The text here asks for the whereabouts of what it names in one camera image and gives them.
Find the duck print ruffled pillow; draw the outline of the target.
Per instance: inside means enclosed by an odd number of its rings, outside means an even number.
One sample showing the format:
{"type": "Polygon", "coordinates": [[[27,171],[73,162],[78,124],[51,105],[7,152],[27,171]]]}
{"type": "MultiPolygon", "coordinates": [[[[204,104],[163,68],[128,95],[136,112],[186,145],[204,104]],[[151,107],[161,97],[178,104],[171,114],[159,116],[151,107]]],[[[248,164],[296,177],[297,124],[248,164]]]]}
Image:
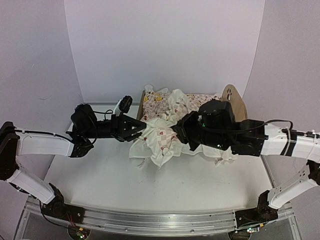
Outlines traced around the duck print ruffled pillow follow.
{"type": "Polygon", "coordinates": [[[171,128],[178,123],[175,117],[163,115],[145,123],[146,128],[129,149],[130,158],[150,159],[161,168],[172,157],[181,155],[182,143],[171,128]]]}

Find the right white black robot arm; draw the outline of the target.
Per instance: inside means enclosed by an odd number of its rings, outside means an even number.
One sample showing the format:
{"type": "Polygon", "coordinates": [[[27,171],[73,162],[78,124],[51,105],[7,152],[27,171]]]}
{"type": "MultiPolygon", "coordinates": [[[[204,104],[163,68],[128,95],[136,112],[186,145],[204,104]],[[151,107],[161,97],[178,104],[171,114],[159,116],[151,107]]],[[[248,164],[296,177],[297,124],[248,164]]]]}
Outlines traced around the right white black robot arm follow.
{"type": "Polygon", "coordinates": [[[187,113],[172,127],[191,151],[199,145],[228,150],[240,156],[285,156],[306,160],[298,173],[279,186],[261,193],[257,206],[235,212],[236,229],[257,227],[278,218],[287,202],[320,184],[320,135],[281,128],[274,120],[236,121],[228,101],[211,100],[187,113]]]}

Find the duck print ruffled bed cover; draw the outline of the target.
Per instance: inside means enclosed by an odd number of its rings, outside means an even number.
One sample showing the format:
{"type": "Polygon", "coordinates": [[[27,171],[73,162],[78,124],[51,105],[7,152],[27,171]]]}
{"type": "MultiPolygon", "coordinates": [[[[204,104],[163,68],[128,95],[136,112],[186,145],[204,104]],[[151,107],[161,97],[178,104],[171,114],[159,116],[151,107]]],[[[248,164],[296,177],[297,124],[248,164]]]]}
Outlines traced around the duck print ruffled bed cover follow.
{"type": "Polygon", "coordinates": [[[151,85],[146,85],[142,104],[143,116],[140,119],[146,123],[146,129],[131,145],[129,158],[147,159],[159,168],[181,154],[194,156],[202,153],[215,159],[217,163],[237,159],[238,156],[232,154],[230,148],[219,150],[201,144],[191,151],[190,146],[182,143],[177,133],[172,130],[186,114],[198,111],[201,105],[211,100],[221,101],[222,95],[185,94],[180,89],[169,91],[167,88],[154,91],[151,85]]]}

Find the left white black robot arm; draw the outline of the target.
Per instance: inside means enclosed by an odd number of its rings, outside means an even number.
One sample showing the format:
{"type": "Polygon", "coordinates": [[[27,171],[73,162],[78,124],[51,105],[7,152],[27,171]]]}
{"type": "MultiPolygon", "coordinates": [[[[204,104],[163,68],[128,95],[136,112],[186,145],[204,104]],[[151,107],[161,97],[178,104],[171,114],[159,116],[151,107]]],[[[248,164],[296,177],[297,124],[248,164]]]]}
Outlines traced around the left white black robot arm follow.
{"type": "Polygon", "coordinates": [[[18,129],[10,121],[0,128],[0,179],[41,203],[43,215],[80,224],[85,209],[65,203],[60,190],[41,180],[18,164],[22,155],[55,155],[82,158],[94,148],[98,139],[130,142],[142,135],[146,123],[126,114],[131,102],[126,96],[110,112],[110,119],[97,119],[97,111],[89,104],[80,104],[70,119],[72,130],[66,135],[53,132],[18,129]]]}

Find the wooden pet bed frame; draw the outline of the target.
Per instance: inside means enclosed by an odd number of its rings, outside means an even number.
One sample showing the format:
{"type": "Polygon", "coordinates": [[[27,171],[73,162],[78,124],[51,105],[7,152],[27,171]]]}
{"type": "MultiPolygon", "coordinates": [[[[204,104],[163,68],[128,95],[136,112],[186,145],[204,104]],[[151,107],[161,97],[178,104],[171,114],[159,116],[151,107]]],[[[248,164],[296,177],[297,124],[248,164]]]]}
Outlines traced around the wooden pet bed frame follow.
{"type": "MultiPolygon", "coordinates": [[[[142,91],[136,119],[146,121],[149,118],[156,118],[161,114],[164,114],[170,108],[170,95],[171,91],[168,88],[154,90],[151,84],[145,85],[144,90],[142,91]]],[[[241,122],[248,118],[246,105],[236,87],[232,84],[228,84],[222,93],[188,93],[186,96],[193,111],[197,111],[202,104],[210,100],[218,100],[221,102],[229,102],[231,104],[231,108],[237,122],[241,122]]]]}

